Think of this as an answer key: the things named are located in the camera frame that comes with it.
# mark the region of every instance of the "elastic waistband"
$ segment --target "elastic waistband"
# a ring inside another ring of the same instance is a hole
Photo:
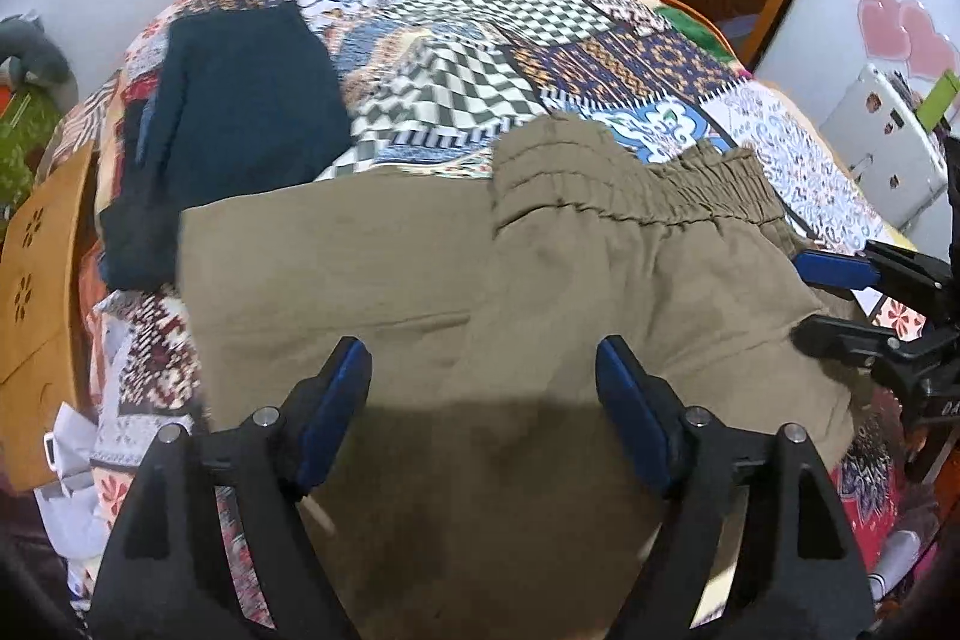
[[[606,126],[570,115],[535,119],[493,152],[496,230],[544,207],[574,206],[613,220],[768,223],[784,209],[752,150],[708,140],[666,164],[642,164]]]

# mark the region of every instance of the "khaki pants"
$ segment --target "khaki pants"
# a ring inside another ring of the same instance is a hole
[[[798,421],[828,466],[847,448],[850,378],[788,339],[827,311],[800,244],[750,151],[642,166],[549,116],[498,143],[493,180],[373,170],[190,210],[181,290],[221,427],[341,335],[373,354],[316,492],[364,637],[555,640],[611,622],[659,520],[596,400],[603,336],[728,425]]]

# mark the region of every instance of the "blue gripper pad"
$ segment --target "blue gripper pad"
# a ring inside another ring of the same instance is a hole
[[[682,468],[676,440],[683,437],[680,400],[664,380],[643,371],[627,343],[616,335],[597,346],[596,385],[637,477],[664,494]]]
[[[363,342],[352,339],[342,360],[323,367],[326,372],[332,376],[329,386],[299,437],[296,484],[304,493],[326,480],[350,420],[367,403],[373,359]]]
[[[795,256],[793,266],[800,280],[813,286],[864,290],[880,282],[880,271],[866,258],[856,256],[805,250]]]

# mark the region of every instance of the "pink heart sticker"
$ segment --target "pink heart sticker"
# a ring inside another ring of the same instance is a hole
[[[936,32],[928,11],[918,1],[901,1],[899,19],[910,37],[910,57],[906,62],[910,76],[936,80],[948,68],[960,71],[957,48],[950,39]]]
[[[879,1],[861,1],[857,8],[860,32],[867,54],[887,61],[905,61],[910,56],[910,38],[901,25],[899,6]]]

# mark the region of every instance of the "green cloth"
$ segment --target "green cloth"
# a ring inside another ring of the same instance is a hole
[[[28,156],[37,149],[43,152],[59,117],[46,92],[32,85],[17,91],[0,116],[0,239],[7,234],[8,220],[34,186]]]
[[[676,30],[680,31],[694,44],[705,49],[720,63],[730,63],[736,60],[736,56],[723,46],[723,43],[714,36],[709,28],[702,23],[697,23],[697,20],[691,18],[686,12],[672,6],[661,6],[656,9],[656,12],[670,20]]]

